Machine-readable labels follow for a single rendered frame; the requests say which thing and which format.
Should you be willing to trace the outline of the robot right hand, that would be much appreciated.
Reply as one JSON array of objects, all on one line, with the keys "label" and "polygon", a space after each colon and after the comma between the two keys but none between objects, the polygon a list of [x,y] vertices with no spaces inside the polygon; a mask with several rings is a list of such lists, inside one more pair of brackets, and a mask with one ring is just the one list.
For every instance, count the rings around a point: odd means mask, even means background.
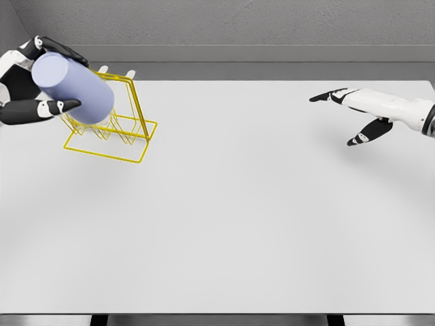
[{"label": "robot right hand", "polygon": [[348,140],[348,147],[378,139],[388,133],[396,121],[406,125],[411,123],[411,116],[406,112],[407,100],[368,88],[339,88],[315,95],[309,101],[332,101],[354,111],[375,116],[373,121]]}]

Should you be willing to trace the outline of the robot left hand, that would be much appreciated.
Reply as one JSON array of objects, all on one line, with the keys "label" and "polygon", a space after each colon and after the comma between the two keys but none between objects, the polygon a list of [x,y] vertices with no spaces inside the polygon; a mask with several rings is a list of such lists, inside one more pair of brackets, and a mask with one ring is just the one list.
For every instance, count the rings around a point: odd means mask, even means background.
[{"label": "robot left hand", "polygon": [[89,67],[89,62],[66,45],[39,35],[0,56],[0,126],[44,122],[81,105],[77,99],[43,101],[31,71],[35,61],[56,52]]}]

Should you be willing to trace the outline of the lavender cylindrical cup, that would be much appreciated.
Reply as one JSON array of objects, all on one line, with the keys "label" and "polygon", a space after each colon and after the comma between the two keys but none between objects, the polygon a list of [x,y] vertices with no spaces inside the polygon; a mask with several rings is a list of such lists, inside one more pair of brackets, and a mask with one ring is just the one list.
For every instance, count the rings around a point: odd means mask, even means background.
[{"label": "lavender cylindrical cup", "polygon": [[109,85],[89,68],[56,52],[39,57],[31,69],[33,81],[57,101],[76,99],[81,105],[69,114],[78,122],[92,125],[106,120],[114,107]]}]

